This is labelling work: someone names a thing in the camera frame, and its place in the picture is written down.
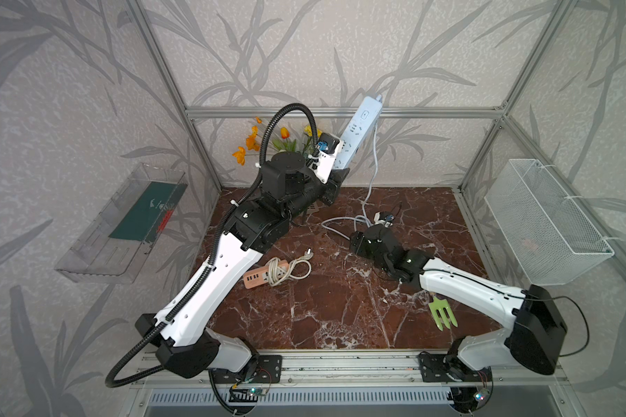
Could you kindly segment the grey power strip with cord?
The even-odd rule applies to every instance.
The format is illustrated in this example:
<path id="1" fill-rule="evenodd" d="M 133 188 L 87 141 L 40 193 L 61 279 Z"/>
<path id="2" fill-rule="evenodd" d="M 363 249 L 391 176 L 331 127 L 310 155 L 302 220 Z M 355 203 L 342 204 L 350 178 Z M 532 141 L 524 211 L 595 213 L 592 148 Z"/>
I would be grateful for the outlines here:
<path id="1" fill-rule="evenodd" d="M 374 157 L 374 174 L 370 180 L 370 185 L 367 191 L 365 199 L 361 201 L 361 215 L 354 215 L 351 217 L 342 216 L 334 217 L 321 222 L 321 226 L 342 238 L 349 240 L 349 236 L 340 232 L 337 229 L 333 229 L 329 226 L 329 223 L 341 220 L 353 221 L 353 227 L 356 228 L 358 222 L 363 222 L 367 226 L 372 226 L 373 222 L 367 215 L 366 204 L 372 194 L 373 182 L 377 177 L 379 171 L 377 160 L 377 125 L 380 115 L 383 111 L 384 100 L 381 94 L 376 97 L 365 97 L 361 102 L 355 115 L 351 118 L 344 132 L 340 137 L 340 143 L 334 151 L 332 156 L 329 156 L 323 166 L 328 170 L 328 182 L 331 181 L 331 174 L 340 172 L 341 170 L 348 169 L 351 165 L 352 159 L 356 156 L 364 140 L 373 133 L 372 139 L 372 153 Z"/>

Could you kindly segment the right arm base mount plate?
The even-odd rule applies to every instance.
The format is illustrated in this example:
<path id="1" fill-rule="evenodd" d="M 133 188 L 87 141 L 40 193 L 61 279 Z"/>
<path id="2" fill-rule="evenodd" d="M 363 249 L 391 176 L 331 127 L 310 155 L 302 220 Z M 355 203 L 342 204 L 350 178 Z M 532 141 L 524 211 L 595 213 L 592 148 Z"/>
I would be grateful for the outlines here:
<path id="1" fill-rule="evenodd" d="M 423 382 L 489 383 L 493 381 L 491 368 L 473 370 L 453 354 L 432 354 L 427 351 L 417 356 Z"/>

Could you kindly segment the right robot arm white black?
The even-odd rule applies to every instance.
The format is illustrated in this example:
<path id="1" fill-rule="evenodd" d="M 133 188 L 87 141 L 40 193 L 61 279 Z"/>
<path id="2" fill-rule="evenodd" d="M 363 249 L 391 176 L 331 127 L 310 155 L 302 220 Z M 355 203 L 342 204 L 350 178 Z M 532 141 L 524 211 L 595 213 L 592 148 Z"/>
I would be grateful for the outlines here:
<path id="1" fill-rule="evenodd" d="M 353 233 L 350 250 L 393 281 L 451 298 L 500 324 L 497 331 L 454 342 L 448 352 L 450 366 L 462 364 L 479 371 L 519 364 L 539 375 L 554 374 L 568 328 L 545 288 L 494 283 L 423 250 L 407 250 L 381 224 Z"/>

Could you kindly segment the pink power strip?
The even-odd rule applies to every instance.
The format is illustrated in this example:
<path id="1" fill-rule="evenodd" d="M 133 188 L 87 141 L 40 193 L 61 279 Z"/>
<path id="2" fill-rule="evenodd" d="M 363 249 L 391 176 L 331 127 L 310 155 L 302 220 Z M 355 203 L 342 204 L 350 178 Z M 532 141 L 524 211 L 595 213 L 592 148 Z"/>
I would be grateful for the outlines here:
<path id="1" fill-rule="evenodd" d="M 267 266 L 252 269 L 243 275 L 245 288 L 251 289 L 260 287 L 269 282 L 270 269 Z"/>

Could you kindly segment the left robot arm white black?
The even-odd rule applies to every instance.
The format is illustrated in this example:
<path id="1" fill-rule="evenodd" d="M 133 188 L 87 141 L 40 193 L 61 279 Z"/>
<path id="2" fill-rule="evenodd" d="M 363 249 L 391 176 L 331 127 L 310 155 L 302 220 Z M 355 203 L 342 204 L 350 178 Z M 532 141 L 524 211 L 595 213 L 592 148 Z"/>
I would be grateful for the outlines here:
<path id="1" fill-rule="evenodd" d="M 332 205 L 350 172 L 351 153 L 325 152 L 308 165 L 281 152 L 262 164 L 257 187 L 231 206 L 217 227 L 207 260 L 184 289 L 156 314 L 143 314 L 136 328 L 156 346 L 157 371 L 190 379 L 208 368 L 246 373 L 255 368 L 256 351 L 238 338 L 219 335 L 207 323 L 220 302 L 249 267 L 289 230 L 314 202 Z"/>

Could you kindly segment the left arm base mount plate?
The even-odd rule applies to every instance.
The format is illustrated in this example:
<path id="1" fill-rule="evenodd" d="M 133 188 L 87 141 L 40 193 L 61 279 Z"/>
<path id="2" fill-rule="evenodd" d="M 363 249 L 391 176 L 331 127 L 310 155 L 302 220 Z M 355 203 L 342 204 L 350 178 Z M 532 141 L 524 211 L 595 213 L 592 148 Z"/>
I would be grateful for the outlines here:
<path id="1" fill-rule="evenodd" d="M 238 373 L 226 369 L 211 369 L 210 378 L 216 384 L 278 383 L 283 371 L 283 356 L 260 354 Z"/>

